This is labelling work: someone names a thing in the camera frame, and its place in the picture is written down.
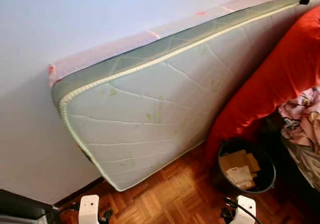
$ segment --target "white wall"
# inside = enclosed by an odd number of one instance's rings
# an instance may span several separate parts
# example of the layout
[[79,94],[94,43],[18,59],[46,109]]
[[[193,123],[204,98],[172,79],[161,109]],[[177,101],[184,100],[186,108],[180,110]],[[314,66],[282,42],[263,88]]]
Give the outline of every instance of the white wall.
[[231,0],[0,0],[0,187],[54,203],[99,177],[59,119],[48,65]]

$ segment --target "black trash can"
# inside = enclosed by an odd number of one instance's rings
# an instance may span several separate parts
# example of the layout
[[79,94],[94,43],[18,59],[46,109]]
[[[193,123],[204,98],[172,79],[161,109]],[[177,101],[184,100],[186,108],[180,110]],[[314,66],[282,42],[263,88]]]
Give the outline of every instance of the black trash can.
[[267,153],[258,145],[248,142],[243,139],[234,138],[224,142],[219,150],[218,156],[234,153],[236,151],[245,150],[247,153],[252,153],[259,163],[261,171],[258,172],[254,178],[255,187],[244,190],[233,184],[225,175],[222,170],[220,160],[213,167],[212,180],[214,186],[223,194],[228,196],[236,196],[239,194],[259,194],[273,188],[275,183],[275,166]]

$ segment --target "parquet floor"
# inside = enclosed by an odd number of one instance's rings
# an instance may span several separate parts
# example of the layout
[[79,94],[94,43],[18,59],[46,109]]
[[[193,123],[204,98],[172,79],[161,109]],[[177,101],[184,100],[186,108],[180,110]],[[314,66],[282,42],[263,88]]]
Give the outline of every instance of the parquet floor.
[[[199,146],[127,191],[110,190],[104,182],[82,195],[99,195],[100,215],[112,208],[113,224],[224,223],[219,217],[223,195],[212,186],[203,157],[203,146]],[[308,210],[298,209],[290,201],[293,194],[288,186],[280,181],[275,185],[275,189],[254,197],[263,224],[320,223],[306,220]],[[62,223],[77,224],[77,213],[62,212]]]

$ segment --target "quilted mattress surface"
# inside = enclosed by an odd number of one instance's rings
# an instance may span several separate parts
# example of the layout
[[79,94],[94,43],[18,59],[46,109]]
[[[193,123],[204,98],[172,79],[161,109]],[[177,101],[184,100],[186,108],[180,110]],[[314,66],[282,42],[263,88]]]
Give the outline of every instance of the quilted mattress surface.
[[298,2],[250,7],[102,61],[56,82],[53,100],[103,177],[125,190],[205,140],[231,93],[309,9]]

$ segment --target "red pillow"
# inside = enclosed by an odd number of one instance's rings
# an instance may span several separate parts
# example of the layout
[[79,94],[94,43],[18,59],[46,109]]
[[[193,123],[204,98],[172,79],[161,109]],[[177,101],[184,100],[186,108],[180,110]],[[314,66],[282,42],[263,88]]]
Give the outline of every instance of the red pillow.
[[252,136],[253,121],[320,84],[320,6],[303,15],[227,103],[206,141],[212,164],[222,140]]

